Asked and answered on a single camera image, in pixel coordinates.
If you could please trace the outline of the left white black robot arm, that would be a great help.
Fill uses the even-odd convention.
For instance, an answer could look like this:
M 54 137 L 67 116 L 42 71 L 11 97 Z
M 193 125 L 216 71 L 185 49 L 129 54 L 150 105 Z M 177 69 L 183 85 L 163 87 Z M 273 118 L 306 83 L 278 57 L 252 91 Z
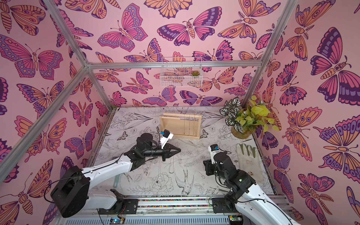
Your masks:
M 69 168 L 50 194 L 61 216 L 69 218 L 82 210 L 117 208 L 121 195 L 116 190 L 112 196 L 92 195 L 89 192 L 112 177 L 134 171 L 145 164 L 147 158 L 166 161 L 181 152 L 180 148 L 168 143 L 173 137 L 172 133 L 165 130 L 161 135 L 160 141 L 156 142 L 152 134 L 142 134 L 129 151 L 109 162 L 83 169 L 77 166 Z

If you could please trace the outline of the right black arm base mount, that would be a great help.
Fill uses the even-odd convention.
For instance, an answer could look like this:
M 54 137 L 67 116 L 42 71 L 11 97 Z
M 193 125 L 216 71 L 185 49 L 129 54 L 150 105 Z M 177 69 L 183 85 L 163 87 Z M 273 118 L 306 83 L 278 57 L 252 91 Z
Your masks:
M 225 195 L 224 197 L 212 197 L 211 203 L 213 208 L 213 212 L 217 213 L 239 213 L 236 209 L 235 205 L 238 202 L 229 195 Z

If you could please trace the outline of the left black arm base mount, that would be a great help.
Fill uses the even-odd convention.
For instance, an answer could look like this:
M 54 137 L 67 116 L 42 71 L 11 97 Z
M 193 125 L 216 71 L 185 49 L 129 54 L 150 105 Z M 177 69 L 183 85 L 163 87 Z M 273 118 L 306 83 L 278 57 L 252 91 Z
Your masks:
M 116 202 L 109 209 L 99 208 L 101 215 L 110 214 L 136 214 L 138 208 L 138 199 L 124 199 L 124 195 L 119 193 L 116 189 L 110 189 L 115 195 Z

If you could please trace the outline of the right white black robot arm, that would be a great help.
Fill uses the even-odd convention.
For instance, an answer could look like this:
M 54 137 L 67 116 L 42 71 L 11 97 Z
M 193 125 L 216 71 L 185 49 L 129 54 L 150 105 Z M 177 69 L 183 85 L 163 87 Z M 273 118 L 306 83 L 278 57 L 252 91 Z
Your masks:
M 211 159 L 203 162 L 207 175 L 224 181 L 230 189 L 225 203 L 237 210 L 256 225 L 297 225 L 285 211 L 279 208 L 245 171 L 237 169 L 223 151 L 211 151 Z

